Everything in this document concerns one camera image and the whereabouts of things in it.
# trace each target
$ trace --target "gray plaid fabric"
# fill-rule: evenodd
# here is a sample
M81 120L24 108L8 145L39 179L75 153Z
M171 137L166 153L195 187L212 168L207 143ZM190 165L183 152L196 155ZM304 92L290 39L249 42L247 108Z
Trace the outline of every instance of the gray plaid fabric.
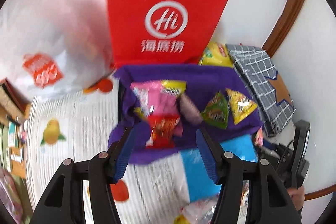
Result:
M277 105L274 88L267 78L274 79L277 68L261 48L226 44L235 70L259 107L259 116L268 137L278 135L289 123L295 109L286 101Z

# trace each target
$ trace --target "purple fabric lining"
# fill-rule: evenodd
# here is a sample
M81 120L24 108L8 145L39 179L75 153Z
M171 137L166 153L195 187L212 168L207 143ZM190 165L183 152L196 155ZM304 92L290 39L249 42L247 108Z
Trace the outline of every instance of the purple fabric lining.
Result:
M144 82L150 80L183 80L187 82L185 93L194 102L196 107L203 111L207 103L214 95L221 90L225 94L225 88L237 90L251 98L243 82L232 68L198 65L142 65L124 66L118 69L115 77L120 78L120 82L126 88L122 102L122 112L124 120L119 122L117 127L111 132L108 147L120 140L125 127L134 126L137 132L136 145L131 154L129 163L149 164L150 162L166 157L181 149L196 147L195 133L199 127L194 127L181 117L183 124L182 137L173 137L176 145L173 149L145 149L146 141L149 139L151 130L146 122L139 122L132 113L133 107L139 106L139 101L130 90L132 82ZM222 142L245 134L253 134L261 127L258 111L255 110L243 121L234 125L231 112L229 114L228 126L225 130L202 123L211 138Z

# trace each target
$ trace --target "white circle logo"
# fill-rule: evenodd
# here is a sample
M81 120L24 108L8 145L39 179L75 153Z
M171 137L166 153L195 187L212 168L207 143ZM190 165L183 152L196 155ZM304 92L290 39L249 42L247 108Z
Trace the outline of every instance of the white circle logo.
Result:
M154 23L152 24L152 15L154 14L155 11L163 7L166 7L167 9L163 12L161 17L155 20ZM175 11L172 11L171 13L169 13L170 8L176 9L179 13ZM182 16L181 26L176 24L179 16ZM146 27L147 32L149 32L149 34L151 34L152 36L156 38L161 38L161 39L170 39L170 38L177 37L179 34L181 34L181 32L183 32L183 30L187 26L187 23L188 23L188 12L186 8L181 3L178 3L172 0L166 0L166 1L162 1L162 2L155 4L148 11L146 18L145 18L145 27ZM167 34L167 33L160 32L161 26L163 26L164 31L166 31L168 27L171 30L174 30L177 27L179 28L177 29L177 31L171 34Z

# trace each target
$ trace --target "hand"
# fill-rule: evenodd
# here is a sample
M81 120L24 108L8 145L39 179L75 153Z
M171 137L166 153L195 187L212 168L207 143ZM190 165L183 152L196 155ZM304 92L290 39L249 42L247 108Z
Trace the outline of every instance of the hand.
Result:
M300 210L303 207L305 201L305 188L302 186L299 189L289 188L287 189L289 196L291 197L296 210Z

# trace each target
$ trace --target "green snack package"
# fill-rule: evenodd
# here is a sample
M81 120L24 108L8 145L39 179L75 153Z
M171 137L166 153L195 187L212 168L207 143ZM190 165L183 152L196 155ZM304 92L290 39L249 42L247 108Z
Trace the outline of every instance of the green snack package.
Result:
M217 92L201 114L206 123L225 129L229 117L229 108L225 96L220 91Z

